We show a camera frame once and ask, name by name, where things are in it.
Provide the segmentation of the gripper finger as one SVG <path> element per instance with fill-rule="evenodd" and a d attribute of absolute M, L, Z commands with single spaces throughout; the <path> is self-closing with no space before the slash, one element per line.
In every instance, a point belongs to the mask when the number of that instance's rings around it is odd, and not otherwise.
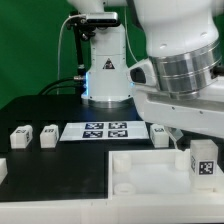
<path fill-rule="evenodd" d="M 181 146 L 181 141 L 183 140 L 182 131 L 180 129 L 172 127 L 166 127 L 165 131 L 170 137 L 170 139 L 173 141 L 174 147 L 178 150 L 183 150 L 183 147 Z"/>

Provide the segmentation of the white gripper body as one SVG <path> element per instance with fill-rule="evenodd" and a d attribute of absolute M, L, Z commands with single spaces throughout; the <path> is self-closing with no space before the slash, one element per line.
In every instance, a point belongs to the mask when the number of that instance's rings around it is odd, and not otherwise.
<path fill-rule="evenodd" d="M 133 97 L 139 116 L 148 123 L 224 139 L 224 102 L 173 100 L 143 85 L 135 86 Z"/>

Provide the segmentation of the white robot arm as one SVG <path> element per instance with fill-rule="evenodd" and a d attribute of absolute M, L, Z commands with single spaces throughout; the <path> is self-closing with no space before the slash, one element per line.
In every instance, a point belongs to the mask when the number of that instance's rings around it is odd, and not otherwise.
<path fill-rule="evenodd" d="M 146 122 L 224 139 L 224 71 L 214 18 L 224 0 L 111 0 L 146 37 L 134 103 Z"/>

